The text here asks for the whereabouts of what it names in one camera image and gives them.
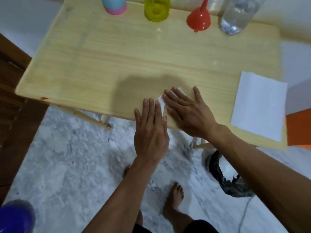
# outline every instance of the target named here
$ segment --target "orange object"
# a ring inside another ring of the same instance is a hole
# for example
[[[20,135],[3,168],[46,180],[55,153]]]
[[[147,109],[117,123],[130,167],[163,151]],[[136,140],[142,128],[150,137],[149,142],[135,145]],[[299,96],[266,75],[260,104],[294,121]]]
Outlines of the orange object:
[[[311,145],[311,109],[286,116],[288,145]]]
[[[188,26],[192,28],[196,33],[198,31],[203,31],[207,29],[211,25],[211,16],[208,10],[206,9],[207,1],[208,0],[204,0],[201,7],[195,9],[187,17]]]

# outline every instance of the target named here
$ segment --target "left hand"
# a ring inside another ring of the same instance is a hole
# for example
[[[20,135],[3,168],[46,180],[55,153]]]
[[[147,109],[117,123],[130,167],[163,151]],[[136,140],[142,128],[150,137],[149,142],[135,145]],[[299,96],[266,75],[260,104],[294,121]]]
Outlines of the left hand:
[[[169,149],[167,117],[162,117],[158,101],[144,99],[142,115],[135,109],[136,133],[134,145],[137,157],[159,162]]]

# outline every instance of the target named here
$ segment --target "white paper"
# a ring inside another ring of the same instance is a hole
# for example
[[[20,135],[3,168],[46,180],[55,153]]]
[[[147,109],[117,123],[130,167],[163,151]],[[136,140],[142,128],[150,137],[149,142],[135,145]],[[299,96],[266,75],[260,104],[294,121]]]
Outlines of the white paper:
[[[178,90],[180,90],[182,94],[185,94],[184,91],[183,91],[181,88],[178,88]],[[160,103],[161,112],[162,112],[162,116],[163,116],[164,109],[165,109],[165,102],[164,102],[162,96],[160,96],[159,98],[157,98],[157,101]]]
[[[282,141],[287,83],[242,72],[231,125]]]

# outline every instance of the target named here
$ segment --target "table top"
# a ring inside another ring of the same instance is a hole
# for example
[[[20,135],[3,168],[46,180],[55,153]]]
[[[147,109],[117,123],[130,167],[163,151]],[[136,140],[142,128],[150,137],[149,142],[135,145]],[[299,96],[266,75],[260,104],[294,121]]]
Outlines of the table top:
[[[134,120],[144,98],[172,86],[193,98],[197,86],[217,122],[250,144],[285,149],[285,125],[282,142],[230,125],[242,71],[281,79],[279,29],[250,23],[229,37],[212,16],[211,27],[195,33],[188,15],[171,9],[167,20],[153,23],[139,3],[113,16],[101,0],[65,0],[16,93]],[[175,127],[171,119],[168,126]]]

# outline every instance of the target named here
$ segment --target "water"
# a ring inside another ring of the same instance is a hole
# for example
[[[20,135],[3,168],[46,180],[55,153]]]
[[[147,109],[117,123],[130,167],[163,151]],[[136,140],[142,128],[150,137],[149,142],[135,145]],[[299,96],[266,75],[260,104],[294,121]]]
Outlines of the water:
[[[259,7],[255,0],[230,3],[221,19],[220,29],[228,35],[236,35],[247,26]]]

